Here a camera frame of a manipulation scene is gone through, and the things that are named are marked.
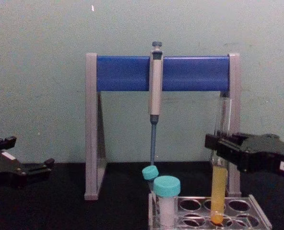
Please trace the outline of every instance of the pale green wall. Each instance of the pale green wall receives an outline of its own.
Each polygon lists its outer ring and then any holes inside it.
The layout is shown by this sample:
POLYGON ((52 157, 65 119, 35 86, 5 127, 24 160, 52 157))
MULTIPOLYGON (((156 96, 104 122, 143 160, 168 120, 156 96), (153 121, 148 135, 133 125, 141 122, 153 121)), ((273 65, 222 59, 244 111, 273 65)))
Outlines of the pale green wall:
MULTIPOLYGON (((284 0, 0 0, 0 137, 24 162, 84 161, 84 55, 242 58, 241 131, 284 140, 284 0)), ((201 161, 215 92, 165 92, 161 161, 201 161)), ((109 161, 147 161, 146 92, 103 93, 109 161)))

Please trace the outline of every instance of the teal screw cap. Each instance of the teal screw cap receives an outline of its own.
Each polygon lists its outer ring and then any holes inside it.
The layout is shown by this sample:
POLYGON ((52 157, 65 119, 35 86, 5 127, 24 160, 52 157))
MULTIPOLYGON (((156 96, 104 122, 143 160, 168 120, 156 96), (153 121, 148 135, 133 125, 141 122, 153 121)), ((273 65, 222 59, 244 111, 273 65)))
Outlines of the teal screw cap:
POLYGON ((154 180, 154 192, 161 197, 177 196, 180 193, 180 180, 174 176, 158 176, 154 180))
POLYGON ((145 180, 152 180, 158 176, 159 172, 156 166, 150 165, 142 169, 142 174, 145 180))

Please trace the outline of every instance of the yellow liquid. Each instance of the yellow liquid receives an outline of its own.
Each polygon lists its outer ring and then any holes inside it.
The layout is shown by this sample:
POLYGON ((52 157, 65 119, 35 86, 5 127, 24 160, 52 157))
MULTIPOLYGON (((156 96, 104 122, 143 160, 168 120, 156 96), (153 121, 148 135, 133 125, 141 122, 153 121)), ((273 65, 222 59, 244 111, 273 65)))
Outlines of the yellow liquid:
POLYGON ((226 168, 218 166, 213 167, 213 185, 211 191, 211 221, 214 224, 221 224, 223 221, 226 178, 226 168))

